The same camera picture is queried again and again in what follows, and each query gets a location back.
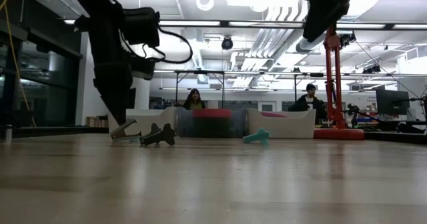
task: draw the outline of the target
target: monitor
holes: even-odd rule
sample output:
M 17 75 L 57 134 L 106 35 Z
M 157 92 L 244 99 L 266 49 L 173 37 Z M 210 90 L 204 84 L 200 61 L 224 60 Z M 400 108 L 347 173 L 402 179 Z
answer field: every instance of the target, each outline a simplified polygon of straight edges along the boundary
M 406 115 L 410 108 L 407 91 L 376 90 L 378 114 Z

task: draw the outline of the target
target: red base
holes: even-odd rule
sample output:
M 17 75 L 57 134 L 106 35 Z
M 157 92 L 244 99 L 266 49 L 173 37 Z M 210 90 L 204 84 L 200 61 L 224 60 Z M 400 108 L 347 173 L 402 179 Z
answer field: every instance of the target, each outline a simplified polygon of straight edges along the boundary
M 314 129 L 314 139 L 365 140 L 360 129 Z

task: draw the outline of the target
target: cable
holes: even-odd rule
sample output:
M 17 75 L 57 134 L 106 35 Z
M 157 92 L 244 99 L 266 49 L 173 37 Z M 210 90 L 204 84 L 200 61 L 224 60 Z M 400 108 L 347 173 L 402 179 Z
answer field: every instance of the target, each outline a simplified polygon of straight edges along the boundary
M 9 12 L 7 10 L 6 1 L 7 0 L 4 0 L 4 2 L 0 5 L 0 10 L 3 8 L 3 6 L 5 7 L 7 30 L 9 32 L 9 40 L 10 40 L 10 43 L 11 43 L 10 48 L 12 49 L 13 62 L 15 63 L 15 67 L 16 67 L 16 76 L 18 78 L 18 83 L 19 83 L 19 85 L 21 87 L 22 96 L 24 98 L 25 105 L 27 106 L 27 110 L 28 110 L 28 112 L 31 113 L 31 109 L 29 108 L 27 96 L 25 95 L 24 86 L 22 85 L 22 82 L 21 82 L 21 75 L 19 73 L 19 66 L 18 66 L 18 61 L 17 61 L 17 58 L 16 58 L 16 54 L 15 54 L 15 48 L 13 47 L 13 38 L 12 38 L 11 24 L 10 24 L 10 20 L 9 20 Z M 35 124 L 34 116 L 33 116 L 32 113 L 31 113 L 31 120 L 33 122 L 34 127 L 37 127 L 37 125 Z
M 371 55 L 369 55 L 369 53 L 365 50 L 365 48 L 363 48 L 360 44 L 359 44 L 359 42 L 357 42 L 357 41 L 355 41 L 357 44 L 358 44 L 358 46 L 363 50 L 363 52 L 365 52 L 366 54 L 367 54 L 367 56 L 369 56 L 369 58 L 371 58 L 371 60 L 373 60 L 374 62 L 375 62 L 375 64 L 377 64 L 380 68 L 381 68 L 381 70 L 383 70 L 385 73 L 387 73 L 387 75 L 389 75 L 389 76 L 391 76 L 397 83 L 399 83 L 399 85 L 401 85 L 403 88 L 405 88 L 406 90 L 408 90 L 409 92 L 411 92 L 417 99 L 419 99 L 420 97 L 419 96 L 417 96 L 417 94 L 415 94 L 415 92 L 413 92 L 413 91 L 411 91 L 411 90 L 409 90 L 409 88 L 407 88 L 405 85 L 403 85 L 399 80 L 397 80 L 397 78 L 395 78 L 395 77 L 393 77 L 393 75 L 391 75 L 389 72 L 387 72 L 386 70 L 385 70 L 385 68 L 383 68 L 381 65 L 380 65 L 380 63 L 379 62 L 377 62 L 374 58 L 372 58 L 371 57 Z M 422 110 L 422 114 L 424 115 L 424 117 L 426 118 L 426 120 L 427 120 L 427 113 L 424 111 L 424 108 L 423 108 L 423 106 L 424 106 L 424 104 L 422 103 L 422 101 L 420 101 L 420 103 L 421 103 L 421 110 Z

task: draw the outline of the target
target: security camera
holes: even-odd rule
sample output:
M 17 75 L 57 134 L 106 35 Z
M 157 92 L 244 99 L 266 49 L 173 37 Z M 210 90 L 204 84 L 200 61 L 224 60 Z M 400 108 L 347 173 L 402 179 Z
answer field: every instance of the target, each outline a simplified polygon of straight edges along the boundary
M 222 49 L 223 50 L 230 50 L 233 48 L 233 41 L 231 37 L 224 37 L 224 40 L 222 41 Z

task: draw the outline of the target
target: wooden floor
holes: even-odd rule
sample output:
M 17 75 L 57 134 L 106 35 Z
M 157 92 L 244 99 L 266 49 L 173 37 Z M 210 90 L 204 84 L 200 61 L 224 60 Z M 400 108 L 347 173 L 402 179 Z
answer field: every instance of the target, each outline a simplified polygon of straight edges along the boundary
M 397 143 L 108 135 L 0 145 L 0 223 L 427 222 L 427 148 Z

